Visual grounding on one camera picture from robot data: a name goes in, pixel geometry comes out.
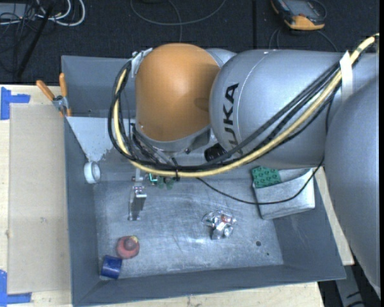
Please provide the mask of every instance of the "white cable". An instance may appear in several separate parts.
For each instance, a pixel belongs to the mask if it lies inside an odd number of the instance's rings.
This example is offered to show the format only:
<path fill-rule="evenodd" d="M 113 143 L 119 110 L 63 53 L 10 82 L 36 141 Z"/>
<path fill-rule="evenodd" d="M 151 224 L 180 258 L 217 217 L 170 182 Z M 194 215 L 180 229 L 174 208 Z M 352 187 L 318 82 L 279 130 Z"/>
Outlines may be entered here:
<path fill-rule="evenodd" d="M 75 22 L 75 23 L 64 23 L 64 22 L 59 22 L 57 19 L 49 19 L 53 22 L 55 22 L 56 24 L 59 24 L 59 25 L 62 25 L 62 26 L 77 26 L 77 25 L 80 25 L 84 19 L 85 19 L 85 5 L 84 5 L 84 1 L 83 0 L 78 0 L 80 5 L 81 5 L 81 8 L 83 9 L 83 13 L 81 15 L 81 18 Z"/>
<path fill-rule="evenodd" d="M 40 6 L 40 10 L 41 12 L 45 15 L 45 9 L 43 8 L 43 6 L 41 5 L 41 2 L 40 0 L 36 0 L 37 4 Z M 69 13 L 71 12 L 71 1 L 70 0 L 67 0 L 67 4 L 68 4 L 68 8 L 67 8 L 67 11 L 64 13 L 64 15 L 60 15 L 60 16 L 57 16 L 57 15 L 54 15 L 54 16 L 50 16 L 49 19 L 62 19 L 66 16 L 69 15 Z M 36 14 L 37 17 L 40 17 L 40 18 L 44 18 L 44 15 L 39 15 L 39 14 Z"/>
<path fill-rule="evenodd" d="M 65 18 L 66 16 L 69 15 L 69 13 L 71 12 L 71 1 L 70 0 L 67 0 L 67 3 L 68 3 L 68 10 L 63 14 L 63 15 L 60 15 L 60 16 L 51 16 L 49 17 L 49 20 L 51 20 L 52 22 L 55 22 L 56 24 L 59 24 L 59 25 L 62 25 L 62 26 L 77 26 L 77 25 L 80 25 L 84 19 L 85 19 L 85 5 L 84 5 L 84 1 L 83 0 L 78 0 L 80 5 L 81 5 L 81 8 L 83 10 L 83 13 L 81 15 L 81 18 L 75 22 L 75 23 L 66 23 L 66 22 L 60 22 L 59 19 L 62 19 L 62 18 Z M 45 10 L 42 6 L 40 6 L 40 10 L 45 13 Z M 40 18 L 44 18 L 44 15 L 36 15 L 37 17 L 40 17 Z"/>
<path fill-rule="evenodd" d="M 350 53 L 346 51 L 340 59 L 341 69 L 341 102 L 344 103 L 353 94 L 353 64 Z"/>

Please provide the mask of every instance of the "table surface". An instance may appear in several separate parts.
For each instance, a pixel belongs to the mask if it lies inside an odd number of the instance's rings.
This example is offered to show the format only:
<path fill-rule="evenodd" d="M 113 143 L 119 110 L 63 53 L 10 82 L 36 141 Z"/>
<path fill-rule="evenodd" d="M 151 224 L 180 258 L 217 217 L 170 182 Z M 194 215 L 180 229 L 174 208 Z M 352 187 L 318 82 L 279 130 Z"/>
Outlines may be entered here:
<path fill-rule="evenodd" d="M 5 86 L 12 94 L 26 93 L 31 95 L 30 104 L 39 104 L 54 108 L 51 102 L 36 86 L 28 85 L 0 85 Z M 51 91 L 57 96 L 61 93 L 60 87 L 51 86 Z M 0 120 L 0 269 L 8 270 L 8 241 L 9 241 L 9 161 L 10 161 L 10 120 Z M 350 252 L 347 240 L 335 217 L 330 196 L 328 195 L 324 171 L 316 173 L 317 183 L 322 193 L 328 219 L 332 226 L 333 234 L 340 257 L 344 265 L 353 265 L 354 260 Z M 205 294 L 187 297 L 175 297 L 154 301 L 138 301 L 135 303 L 116 304 L 108 306 L 121 307 L 146 307 L 146 306 L 324 306 L 319 287 L 316 282 L 299 285 L 284 285 L 268 288 L 256 288 L 223 292 L 221 294 Z M 69 290 L 48 290 L 45 292 L 33 292 L 30 303 L 23 306 L 71 306 Z"/>

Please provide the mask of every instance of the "small metal object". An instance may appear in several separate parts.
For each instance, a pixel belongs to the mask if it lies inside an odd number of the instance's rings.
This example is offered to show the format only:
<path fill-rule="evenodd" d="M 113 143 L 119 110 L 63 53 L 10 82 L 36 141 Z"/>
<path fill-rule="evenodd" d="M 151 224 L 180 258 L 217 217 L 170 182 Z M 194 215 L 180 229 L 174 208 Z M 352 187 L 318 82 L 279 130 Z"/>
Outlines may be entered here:
<path fill-rule="evenodd" d="M 55 108 L 58 109 L 61 115 L 72 116 L 70 104 L 68 103 L 68 90 L 67 84 L 65 82 L 64 73 L 61 73 L 59 76 L 60 79 L 60 88 L 61 95 L 55 96 L 54 93 L 50 90 L 50 88 L 41 80 L 36 81 L 36 85 L 40 88 L 40 90 L 44 93 L 44 95 L 52 102 Z"/>
<path fill-rule="evenodd" d="M 202 222 L 204 225 L 210 226 L 213 229 L 211 235 L 212 240 L 230 237 L 233 227 L 237 223 L 236 218 L 222 210 L 216 210 L 206 214 L 204 218 L 202 218 Z"/>
<path fill-rule="evenodd" d="M 140 219 L 140 212 L 143 210 L 143 204 L 147 199 L 147 194 L 144 192 L 145 187 L 142 185 L 143 177 L 141 170 L 136 168 L 135 177 L 133 179 L 131 194 L 129 196 L 129 221 L 137 221 Z"/>
<path fill-rule="evenodd" d="M 134 51 L 132 53 L 132 60 L 131 60 L 131 77 L 135 77 L 135 75 L 138 73 L 138 69 L 140 68 L 141 62 L 143 59 L 147 56 L 148 53 L 150 53 L 153 49 L 149 48 L 147 50 L 143 51 Z"/>

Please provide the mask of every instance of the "orange device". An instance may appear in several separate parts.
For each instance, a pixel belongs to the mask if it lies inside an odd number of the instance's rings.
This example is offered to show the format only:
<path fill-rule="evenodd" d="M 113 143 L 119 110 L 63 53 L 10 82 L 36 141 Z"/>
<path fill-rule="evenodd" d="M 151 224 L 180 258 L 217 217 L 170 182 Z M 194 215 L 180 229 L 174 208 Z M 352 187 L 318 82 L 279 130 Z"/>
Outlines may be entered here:
<path fill-rule="evenodd" d="M 287 26 L 300 31 L 324 27 L 326 8 L 316 0 L 271 0 L 271 5 Z"/>

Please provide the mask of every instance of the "black carpet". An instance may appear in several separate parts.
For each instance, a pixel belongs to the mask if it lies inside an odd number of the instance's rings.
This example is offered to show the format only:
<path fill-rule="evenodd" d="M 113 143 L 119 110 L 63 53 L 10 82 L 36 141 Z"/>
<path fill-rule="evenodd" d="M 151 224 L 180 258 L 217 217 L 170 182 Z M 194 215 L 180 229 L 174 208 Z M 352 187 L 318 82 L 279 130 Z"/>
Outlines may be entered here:
<path fill-rule="evenodd" d="M 32 4 L 33 0 L 0 1 Z M 40 0 L 44 7 L 50 1 Z M 255 48 L 346 51 L 377 33 L 380 23 L 380 0 L 318 0 L 328 12 L 326 25 L 320 33 L 307 35 L 294 35 L 283 26 L 270 0 L 83 1 L 84 22 L 66 27 L 49 21 L 27 63 L 23 61 L 43 20 L 36 17 L 0 25 L 0 83 L 32 84 L 42 79 L 58 84 L 62 55 L 129 58 L 134 51 L 179 41 L 234 52 Z M 73 2 L 77 20 L 82 10 L 77 0 Z M 62 12 L 66 7 L 65 0 L 57 0 L 54 10 Z M 184 25 L 172 25 L 180 22 Z"/>

